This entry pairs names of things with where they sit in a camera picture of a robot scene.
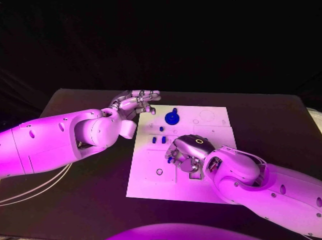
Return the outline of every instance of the black background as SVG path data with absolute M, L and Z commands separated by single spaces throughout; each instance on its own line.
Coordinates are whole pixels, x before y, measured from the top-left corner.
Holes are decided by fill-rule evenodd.
M 0 129 L 58 88 L 296 94 L 322 109 L 322 6 L 0 1 Z

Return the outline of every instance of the robotic hand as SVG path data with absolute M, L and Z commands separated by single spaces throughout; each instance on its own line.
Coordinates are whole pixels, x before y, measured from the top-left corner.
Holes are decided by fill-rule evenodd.
M 244 205 L 288 230 L 322 238 L 322 181 L 227 146 L 215 149 L 196 135 L 175 139 L 165 158 L 185 172 L 202 169 L 228 204 Z
M 99 153 L 117 140 L 130 139 L 137 113 L 155 109 L 159 91 L 122 92 L 101 110 L 87 109 L 19 124 L 0 133 L 0 179 L 50 171 Z

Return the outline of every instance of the blue object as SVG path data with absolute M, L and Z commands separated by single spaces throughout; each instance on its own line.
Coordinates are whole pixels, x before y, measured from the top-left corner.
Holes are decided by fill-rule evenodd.
M 166 113 L 165 115 L 165 122 L 169 125 L 175 125 L 179 121 L 179 116 L 176 114 L 176 108 L 172 109 L 172 112 Z

